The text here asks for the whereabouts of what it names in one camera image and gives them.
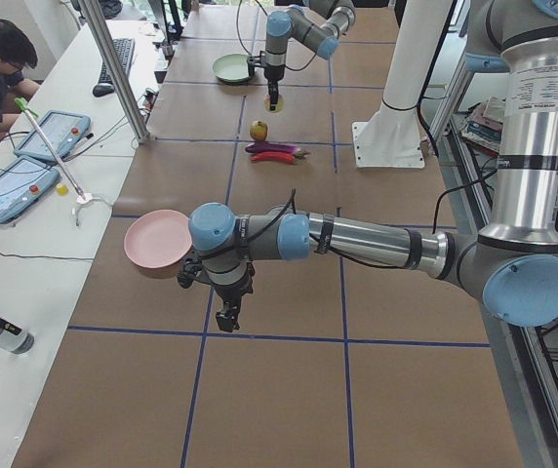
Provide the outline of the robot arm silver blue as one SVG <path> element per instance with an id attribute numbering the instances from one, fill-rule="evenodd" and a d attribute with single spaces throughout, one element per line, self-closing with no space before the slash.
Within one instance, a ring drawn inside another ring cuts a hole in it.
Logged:
<path id="1" fill-rule="evenodd" d="M 334 253 L 382 269 L 420 270 L 454 284 L 518 327 L 558 324 L 558 1 L 475 1 L 467 58 L 474 71 L 506 72 L 507 96 L 488 223 L 475 236 L 301 214 L 292 203 L 237 215 L 208 203 L 188 222 L 192 248 L 179 284 L 207 284 L 216 319 L 239 327 L 258 260 Z"/>
<path id="2" fill-rule="evenodd" d="M 294 39 L 314 56 L 329 60 L 339 46 L 340 37 L 356 20 L 352 1 L 303 1 L 303 4 L 325 22 L 315 24 L 299 5 L 274 11 L 266 20 L 265 49 L 260 52 L 259 59 L 267 82 L 266 107 L 270 112 L 280 108 L 279 82 L 285 75 L 289 41 Z"/>

